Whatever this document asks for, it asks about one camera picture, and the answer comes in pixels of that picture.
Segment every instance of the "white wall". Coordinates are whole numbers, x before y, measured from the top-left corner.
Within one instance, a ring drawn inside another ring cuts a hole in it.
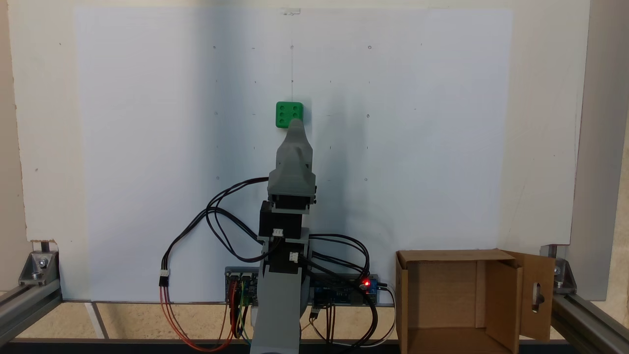
[[[9,1],[28,239],[53,239],[64,296],[91,298],[78,109],[74,6],[205,6],[211,1]],[[249,5],[238,1],[230,4]],[[356,7],[332,1],[267,0],[256,6]],[[377,1],[360,7],[512,8],[506,160],[500,246],[537,253],[568,243],[581,116],[589,1]],[[570,144],[557,144],[561,141]],[[554,179],[549,185],[547,180]],[[568,210],[561,215],[545,210]]]
[[[8,20],[7,4],[0,1],[0,291],[17,286],[31,251],[26,240]]]

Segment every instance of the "orange wire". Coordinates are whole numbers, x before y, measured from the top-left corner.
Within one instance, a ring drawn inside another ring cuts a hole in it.
[[[227,307],[229,307],[228,304],[225,304],[225,311],[223,311],[223,324],[221,324],[221,333],[218,334],[218,339],[216,340],[216,345],[218,345],[218,343],[220,343],[221,341],[221,337],[223,336],[223,330],[225,329],[225,319],[227,318]]]
[[[177,326],[175,326],[175,321],[174,321],[174,318],[172,317],[172,316],[174,316],[174,312],[172,313],[172,316],[171,316],[172,308],[170,307],[170,298],[169,298],[169,295],[168,295],[168,290],[167,290],[167,289],[164,289],[164,295],[163,295],[163,297],[162,297],[162,293],[161,293],[161,291],[160,291],[160,303],[163,303],[163,302],[165,302],[166,311],[164,311],[164,306],[162,306],[162,312],[164,312],[164,314],[166,315],[167,320],[168,320],[168,322],[169,322],[170,326],[172,327],[172,329],[174,329],[174,330],[175,330],[175,332],[176,332],[176,333],[177,333],[177,335],[180,337],[180,339],[181,339],[181,340],[182,340],[185,344],[187,344],[188,346],[190,346],[191,348],[194,348],[194,349],[196,349],[196,350],[203,351],[203,352],[213,352],[213,351],[219,351],[219,350],[224,349],[224,348],[225,348],[225,347],[229,344],[229,342],[231,341],[231,338],[228,338],[228,339],[227,339],[227,341],[226,341],[225,343],[223,343],[220,347],[218,347],[218,348],[214,348],[214,349],[201,348],[200,346],[195,345],[195,344],[192,342],[192,340],[191,340],[190,338],[188,338],[188,337],[185,335],[185,333],[182,333],[182,332],[183,332],[183,330],[179,331],[179,330],[177,329]]]
[[[231,293],[231,297],[230,297],[230,303],[233,304],[234,301],[234,293],[235,291],[234,287],[232,287],[230,289],[230,293]],[[230,314],[230,320],[231,320],[231,331],[230,331],[230,335],[227,337],[227,340],[225,342],[223,342],[223,344],[217,348],[213,348],[213,349],[208,349],[208,348],[202,348],[196,344],[194,344],[194,342],[192,342],[192,340],[185,334],[185,332],[183,331],[183,329],[179,326],[179,328],[177,328],[177,326],[175,325],[176,319],[175,319],[175,313],[172,310],[172,307],[170,305],[170,294],[168,291],[168,288],[162,288],[160,287],[160,293],[159,293],[159,297],[160,297],[160,306],[162,308],[162,312],[164,313],[164,316],[166,317],[166,320],[168,321],[168,324],[170,324],[171,328],[175,331],[175,333],[177,334],[177,336],[188,346],[190,346],[191,348],[194,348],[196,350],[199,351],[203,351],[206,353],[211,353],[211,352],[216,352],[216,351],[220,351],[225,349],[229,343],[231,342],[231,339],[233,338],[233,328],[235,325],[235,319],[233,318],[233,314]],[[223,327],[225,326],[225,314],[226,311],[223,313],[223,326],[221,327],[221,334],[223,333]]]

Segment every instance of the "wire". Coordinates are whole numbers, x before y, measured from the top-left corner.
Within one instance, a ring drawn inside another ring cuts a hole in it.
[[[330,333],[332,331],[332,321],[330,318],[330,306],[328,305],[325,308],[325,343],[327,345],[332,345],[332,342],[330,341]]]
[[[373,343],[369,343],[366,345],[361,345],[361,348],[373,348],[375,346],[379,346],[381,344],[383,344],[384,342],[386,342],[391,335],[393,334],[393,330],[395,329],[395,323],[397,321],[397,316],[398,316],[398,308],[397,308],[397,304],[395,302],[395,290],[393,290],[393,288],[391,288],[390,286],[387,286],[386,288],[378,288],[378,290],[385,290],[387,292],[389,292],[389,294],[391,295],[391,298],[393,299],[393,323],[391,324],[391,327],[389,328],[389,331],[379,340],[374,341]],[[321,335],[321,333],[318,331],[318,329],[315,326],[314,323],[314,319],[312,321],[310,321],[310,324],[312,325],[314,332],[319,336],[319,338],[325,340],[327,342],[327,339],[323,337],[323,335]],[[349,343],[340,343],[340,342],[333,342],[334,345],[340,345],[340,346],[351,346],[351,344]]]
[[[246,262],[246,263],[255,263],[255,262],[258,262],[258,261],[263,260],[264,258],[266,258],[266,256],[268,256],[271,252],[273,252],[275,250],[275,248],[277,247],[277,243],[270,245],[268,252],[266,252],[264,254],[261,254],[260,256],[253,257],[253,258],[244,258],[244,257],[242,257],[242,256],[240,256],[239,254],[236,253],[236,251],[233,249],[233,247],[231,245],[231,242],[230,242],[229,238],[225,234],[222,226],[220,225],[220,222],[218,221],[218,215],[219,214],[227,217],[227,219],[229,219],[234,224],[236,224],[236,226],[238,226],[242,231],[244,231],[249,237],[251,237],[256,242],[260,243],[261,241],[258,241],[256,233],[253,230],[251,230],[251,228],[249,228],[244,222],[242,222],[240,219],[235,217],[233,214],[229,213],[227,210],[219,208],[218,204],[226,196],[231,195],[231,194],[241,190],[242,188],[245,188],[248,185],[253,185],[253,184],[256,184],[256,183],[262,183],[262,182],[266,182],[268,180],[269,180],[268,177],[252,178],[250,180],[246,180],[246,181],[237,183],[237,184],[235,184],[235,185],[233,185],[233,186],[223,190],[222,192],[220,192],[216,196],[214,196],[214,198],[212,198],[212,200],[210,200],[210,202],[208,203],[207,207],[204,210],[202,210],[200,213],[198,213],[197,216],[195,216],[193,218],[193,220],[190,222],[190,224],[188,224],[188,226],[186,226],[186,228],[181,232],[181,234],[179,234],[173,240],[173,242],[170,244],[170,246],[168,247],[168,249],[166,250],[166,252],[164,254],[164,257],[162,257],[162,270],[168,270],[170,252],[172,251],[172,248],[175,246],[175,244],[177,244],[183,237],[188,235],[203,219],[206,219],[206,222],[208,223],[209,228],[212,230],[212,233],[216,236],[216,238],[219,240],[219,242],[227,249],[227,251],[229,253],[231,253],[234,257],[238,258],[240,261],[243,261],[243,262]],[[210,214],[214,214],[214,218],[216,220],[216,223],[217,223],[217,225],[219,227],[219,230],[221,231],[223,237],[221,237],[217,233],[216,229],[214,228],[214,226],[210,222],[210,219],[209,219],[209,215]]]
[[[303,331],[305,331],[305,330],[306,330],[306,328],[310,327],[311,325],[312,325],[312,322],[308,322],[308,324],[307,324],[307,325],[305,325],[305,326],[304,326],[304,328],[302,328],[302,329],[301,329],[301,331],[302,331],[302,332],[303,332]]]
[[[238,314],[238,321],[242,324],[242,334],[243,334],[243,339],[247,342],[247,344],[251,345],[251,340],[249,339],[249,337],[247,336],[247,332],[245,331],[245,321],[243,320],[242,314],[243,314],[243,309],[242,309],[242,304],[245,300],[245,282],[242,282],[242,289],[240,290],[240,305],[239,305],[239,314]]]
[[[332,335],[330,336],[330,344],[334,344],[334,329],[337,326],[337,307],[332,304]]]
[[[367,250],[367,248],[365,247],[364,244],[362,244],[362,242],[358,241],[357,239],[353,238],[353,237],[349,237],[349,236],[345,236],[345,235],[341,235],[341,234],[311,234],[309,236],[310,239],[314,239],[314,240],[321,240],[321,241],[326,241],[326,242],[332,242],[332,243],[340,243],[340,244],[344,244],[347,246],[350,246],[352,248],[357,249],[359,252],[361,252],[364,256],[365,256],[365,265],[363,267],[359,267],[351,262],[345,261],[345,260],[341,260],[340,258],[336,258],[336,257],[332,257],[332,256],[327,256],[321,253],[315,253],[313,252],[313,257],[314,258],[318,258],[320,260],[323,261],[327,261],[330,263],[335,263],[335,264],[339,264],[342,266],[346,266],[350,269],[354,269],[356,271],[359,272],[359,277],[354,281],[354,283],[359,284],[362,282],[363,279],[368,278],[369,277],[369,251]],[[353,242],[354,244],[348,243],[346,241],[342,241],[342,240],[338,240],[337,238],[340,239],[345,239],[348,241]]]
[[[367,296],[367,294],[365,294],[364,291],[362,291],[362,289],[360,289],[360,287],[355,283],[355,282],[351,282],[349,280],[347,280],[346,278],[341,277],[340,275],[334,273],[333,271],[318,265],[312,261],[310,261],[309,259],[305,258],[304,256],[300,256],[299,260],[302,264],[308,265],[312,268],[315,268],[317,270],[322,271],[323,273],[326,273],[329,276],[335,277],[339,280],[341,280],[342,282],[345,282],[347,285],[351,286],[355,291],[358,291],[364,298],[364,300],[367,301],[369,308],[371,309],[371,314],[372,314],[372,320],[371,320],[371,326],[369,327],[369,329],[367,330],[367,332],[363,335],[363,337],[361,337],[356,343],[350,345],[348,348],[342,350],[339,354],[341,353],[348,353],[358,347],[360,347],[361,345],[365,344],[365,342],[367,340],[369,340],[369,338],[371,338],[371,336],[374,334],[374,331],[376,330],[376,327],[378,325],[378,311],[376,309],[376,305],[374,304],[374,302],[371,300],[371,298],[369,296]],[[322,282],[325,282],[326,280],[324,278],[319,277],[316,273],[313,273],[312,271],[310,271],[309,269],[306,269],[306,273],[309,273],[311,275],[311,277],[314,278],[318,278],[319,280],[321,280]]]
[[[216,339],[216,345],[218,346],[221,341],[221,337],[223,336],[223,330],[225,329],[225,319],[227,318],[227,308],[229,304],[225,303],[225,310],[223,311],[223,322],[221,323],[221,333],[218,334],[218,338]]]
[[[234,293],[235,293],[235,284],[230,286],[230,302],[231,303],[233,303],[233,301],[234,301]],[[172,306],[171,305],[172,305],[172,303],[170,302],[170,295],[169,295],[168,288],[167,287],[160,287],[160,306],[162,308],[162,312],[164,313],[164,316],[166,317],[166,320],[170,324],[171,328],[174,330],[175,334],[185,344],[187,344],[191,348],[193,348],[195,350],[198,350],[198,351],[203,351],[203,352],[206,352],[206,353],[213,353],[213,352],[217,352],[217,351],[225,349],[231,343],[232,333],[230,332],[230,335],[227,337],[227,340],[225,342],[223,342],[223,344],[220,345],[217,348],[210,349],[210,348],[203,348],[203,347],[200,347],[200,346],[196,345],[194,342],[192,342],[190,337],[188,337],[188,335],[181,328],[181,325],[177,321],[177,318],[175,317],[175,313],[172,310]],[[234,325],[235,325],[235,321],[231,321],[231,323],[232,323],[231,327],[232,327],[232,331],[233,331],[233,328],[234,328]]]

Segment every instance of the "gray 3d-printed part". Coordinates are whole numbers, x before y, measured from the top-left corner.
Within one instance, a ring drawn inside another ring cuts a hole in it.
[[[310,205],[315,201],[315,174],[312,173],[313,148],[308,142],[304,123],[291,120],[286,138],[277,149],[276,168],[269,174],[269,201],[273,196],[282,198],[303,197]],[[308,208],[295,209],[278,207],[273,203],[273,212],[308,214]]]

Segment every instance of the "black cable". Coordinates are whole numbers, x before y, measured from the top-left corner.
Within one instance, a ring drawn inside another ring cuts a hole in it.
[[[346,239],[348,241],[352,241],[354,244],[351,244],[351,243],[348,243],[348,242],[345,242],[345,241],[341,241],[341,240],[337,240],[337,239],[332,239],[330,237]],[[365,245],[362,244],[362,242],[356,240],[353,237],[340,235],[340,234],[311,234],[309,236],[309,238],[310,239],[315,239],[315,240],[326,241],[326,242],[345,244],[347,246],[350,246],[350,247],[353,247],[353,248],[357,249],[359,252],[361,252],[365,256],[365,265],[362,267],[363,271],[359,271],[360,278],[356,279],[355,283],[360,283],[363,279],[369,277],[369,265],[370,265],[369,251],[367,250]],[[332,257],[332,256],[326,256],[326,255],[321,254],[321,253],[318,253],[317,258],[319,258],[319,259],[320,259],[319,255],[326,257],[327,259],[325,259],[324,261],[329,261],[330,263],[338,264],[337,262],[341,262],[341,263],[344,263],[344,264],[342,264],[343,266],[347,266],[348,268],[351,268],[351,266],[355,266],[355,264],[353,264],[351,262],[348,262],[348,261],[345,261],[345,260],[341,260],[339,258]]]
[[[330,341],[330,333],[332,331],[332,321],[330,316],[330,304],[325,307],[325,343],[328,346],[332,345]]]
[[[228,195],[230,195],[232,193],[235,193],[235,192],[241,190],[242,188],[245,188],[248,185],[252,185],[252,184],[255,184],[255,183],[261,183],[261,182],[265,182],[265,181],[268,181],[268,180],[269,180],[268,177],[261,177],[261,178],[252,178],[251,180],[247,180],[247,181],[244,181],[244,182],[237,183],[237,184],[227,188],[226,190],[222,191],[217,196],[215,196],[208,203],[208,206],[206,207],[206,210],[211,210],[213,203],[216,203],[216,207],[218,208],[218,205],[220,204],[220,202],[222,201],[223,198],[225,198],[226,196],[228,196]],[[269,253],[273,252],[273,250],[275,250],[275,247],[278,245],[277,243],[275,245],[271,245],[269,247],[269,252],[267,252],[265,254],[262,254],[262,255],[260,255],[258,257],[253,257],[253,258],[241,257],[233,249],[229,238],[225,234],[223,228],[221,227],[220,222],[218,221],[218,216],[217,215],[214,216],[214,218],[216,220],[216,225],[218,226],[218,229],[221,231],[221,233],[222,233],[222,235],[223,235],[225,240],[223,240],[223,238],[221,238],[221,236],[217,233],[216,229],[214,229],[214,227],[212,226],[212,223],[210,222],[210,219],[209,219],[209,214],[210,213],[208,212],[205,215],[205,219],[206,219],[206,222],[209,225],[209,228],[212,230],[212,232],[214,233],[216,238],[221,242],[221,244],[223,244],[223,246],[227,249],[227,251],[229,251],[234,257],[238,258],[240,261],[243,261],[243,262],[246,262],[246,263],[254,263],[254,262],[258,262],[260,260],[263,260],[264,258],[266,258],[266,256],[269,255]]]
[[[340,266],[344,266],[346,268],[352,269],[357,271],[358,277],[357,277],[357,281],[358,282],[362,282],[364,279],[369,277],[369,270],[365,269],[364,267],[361,267],[359,265],[356,265],[352,262],[346,261],[346,260],[341,260],[340,258],[336,258],[336,257],[332,257],[332,256],[328,256],[326,254],[322,254],[316,251],[313,251],[312,254],[312,258],[313,259],[317,259],[317,260],[321,260],[321,261],[325,261],[328,263],[333,263],[336,265],[340,265]]]
[[[389,295],[391,295],[391,298],[392,298],[392,299],[393,299],[393,297],[395,296],[395,295],[393,295],[393,293],[391,292],[391,290],[389,290],[389,288],[387,288],[387,287],[381,287],[381,286],[378,286],[378,290],[386,290],[386,292],[388,292],[388,293],[389,293]],[[387,338],[389,337],[389,333],[390,333],[390,332],[393,332],[393,328],[395,328],[395,322],[393,322],[393,323],[391,324],[391,328],[389,328],[389,330],[387,331],[387,333],[384,333],[384,336],[383,336],[382,338],[380,338],[379,340],[373,341],[372,343],[369,343],[368,345],[372,346],[372,345],[374,345],[374,344],[378,344],[378,343],[380,343],[380,342],[386,341],[386,340],[387,340]]]
[[[164,254],[164,257],[162,258],[162,269],[163,270],[167,270],[168,269],[168,262],[169,262],[170,252],[172,251],[172,248],[175,246],[175,244],[177,244],[177,242],[179,242],[183,237],[188,235],[204,218],[208,222],[208,225],[209,225],[210,229],[212,230],[212,232],[216,236],[216,238],[220,241],[220,243],[227,249],[227,251],[229,251],[229,253],[231,253],[234,257],[238,258],[240,261],[247,262],[247,263],[255,263],[255,262],[258,262],[258,261],[263,260],[264,258],[266,258],[266,256],[268,256],[271,252],[273,252],[275,250],[275,248],[277,247],[277,245],[279,243],[274,243],[274,244],[269,245],[269,251],[264,253],[264,254],[261,254],[260,256],[253,257],[253,258],[241,257],[239,254],[236,253],[236,251],[231,246],[229,238],[227,237],[227,235],[223,231],[222,227],[220,227],[220,223],[218,223],[218,225],[219,225],[219,228],[220,228],[221,233],[223,234],[225,240],[223,240],[223,238],[216,232],[216,230],[214,229],[214,227],[212,226],[212,224],[211,224],[211,222],[209,220],[209,215],[210,214],[214,214],[215,215],[215,219],[217,221],[218,221],[218,214],[227,217],[227,219],[229,219],[234,224],[236,224],[236,226],[238,226],[242,231],[244,231],[249,237],[254,239],[256,242],[260,243],[260,241],[258,241],[258,239],[257,239],[256,233],[253,230],[251,230],[251,228],[249,228],[244,222],[242,222],[240,219],[235,217],[233,214],[229,213],[227,210],[219,208],[218,207],[218,203],[220,203],[220,201],[223,198],[225,198],[226,196],[231,195],[232,193],[235,193],[235,192],[241,190],[242,188],[245,188],[248,185],[252,185],[252,184],[255,184],[255,183],[261,183],[261,182],[265,182],[265,181],[268,181],[268,180],[269,180],[268,177],[252,178],[250,180],[237,183],[237,184],[235,184],[235,185],[233,185],[233,186],[231,186],[231,187],[221,191],[216,196],[214,196],[214,198],[212,198],[212,200],[210,200],[210,202],[208,203],[208,206],[204,210],[202,210],[200,213],[198,213],[197,216],[195,216],[195,218],[190,222],[190,224],[188,224],[188,226],[186,226],[186,228],[181,232],[181,234],[179,234],[173,240],[173,242],[170,244],[170,246],[168,247],[168,249],[166,250],[166,252]],[[166,279],[164,285],[167,286],[167,284],[168,284],[168,281]]]
[[[371,300],[371,298],[369,296],[367,296],[367,294],[356,283],[351,282],[351,281],[347,280],[346,278],[343,278],[342,276],[334,273],[333,271],[331,271],[331,270],[329,270],[329,269],[327,269],[327,268],[325,268],[325,267],[323,267],[321,265],[318,265],[317,263],[314,263],[314,262],[310,261],[309,259],[305,258],[304,256],[300,256],[299,260],[300,260],[300,262],[302,264],[305,264],[306,266],[310,266],[312,268],[320,270],[323,273],[326,273],[327,275],[329,275],[331,277],[335,277],[335,278],[341,280],[342,282],[345,282],[347,285],[349,285],[355,291],[357,291],[359,294],[361,294],[363,296],[363,299],[365,301],[367,301],[367,304],[369,305],[369,308],[371,309],[371,314],[372,314],[371,326],[369,327],[367,332],[363,335],[363,337],[361,337],[356,343],[352,344],[351,346],[349,346],[346,349],[344,349],[341,352],[339,352],[339,354],[349,353],[350,351],[358,348],[360,345],[365,344],[365,342],[368,341],[369,338],[371,338],[371,336],[374,334],[374,332],[376,331],[376,327],[378,325],[378,312],[377,312],[377,309],[376,309],[376,305]],[[319,277],[316,273],[313,273],[312,271],[310,271],[307,268],[306,268],[306,270],[307,270],[307,273],[309,273],[311,275],[311,277],[318,278],[321,281],[325,281],[323,278]]]
[[[330,336],[330,345],[332,345],[332,343],[334,343],[334,329],[337,326],[337,307],[334,306],[334,304],[331,305],[332,306],[332,335]]]
[[[241,328],[241,335],[242,335],[242,331],[245,330],[245,323],[247,323],[247,312],[249,310],[249,305],[245,306],[245,309],[242,311],[242,328]]]

